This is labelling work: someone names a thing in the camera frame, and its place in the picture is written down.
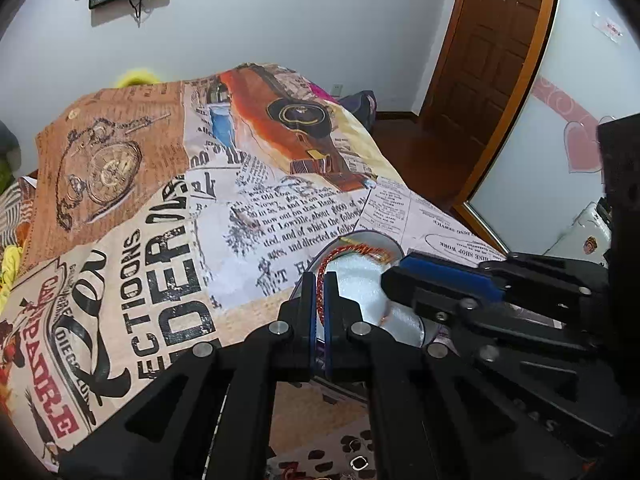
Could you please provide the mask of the white sliding wardrobe door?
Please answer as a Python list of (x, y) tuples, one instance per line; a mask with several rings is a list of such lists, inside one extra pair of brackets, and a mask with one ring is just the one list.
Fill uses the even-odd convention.
[(597, 128), (638, 113), (639, 37), (614, 0), (559, 0), (537, 77), (470, 213), (511, 252), (601, 262)]

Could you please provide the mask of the newspaper print bed blanket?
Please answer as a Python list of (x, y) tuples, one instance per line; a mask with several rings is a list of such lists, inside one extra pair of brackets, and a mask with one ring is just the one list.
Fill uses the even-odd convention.
[(272, 318), (337, 240), (370, 228), (466, 266), (498, 258), (276, 64), (87, 94), (36, 145), (1, 411), (50, 474), (182, 352)]

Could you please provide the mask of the brown wooden door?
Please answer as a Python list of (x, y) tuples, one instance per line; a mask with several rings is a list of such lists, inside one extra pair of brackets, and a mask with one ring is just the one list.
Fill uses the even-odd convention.
[(552, 0), (456, 0), (420, 111), (420, 194), (449, 206), (472, 176), (539, 51)]

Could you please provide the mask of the dark backpack on floor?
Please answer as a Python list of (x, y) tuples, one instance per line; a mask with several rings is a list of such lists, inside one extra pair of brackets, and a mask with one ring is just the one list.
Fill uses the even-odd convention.
[(350, 96), (344, 96), (338, 102), (345, 110), (352, 113), (364, 128), (371, 130), (378, 109), (378, 102), (372, 90), (362, 90)]

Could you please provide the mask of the purple heart-shaped tin box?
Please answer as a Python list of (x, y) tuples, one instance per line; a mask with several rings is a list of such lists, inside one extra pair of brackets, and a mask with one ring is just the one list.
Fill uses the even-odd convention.
[(391, 237), (369, 230), (342, 235), (324, 246), (308, 262), (306, 271), (318, 278), (320, 266), (332, 250), (357, 244), (382, 249), (383, 255), (365, 256), (348, 250), (343, 255), (332, 258), (326, 270), (336, 273), (340, 294), (358, 302), (362, 318), (386, 330), (397, 341), (418, 348), (430, 344), (436, 338), (440, 326), (420, 318), (411, 308), (393, 302), (383, 292), (382, 274), (405, 255), (400, 245)]

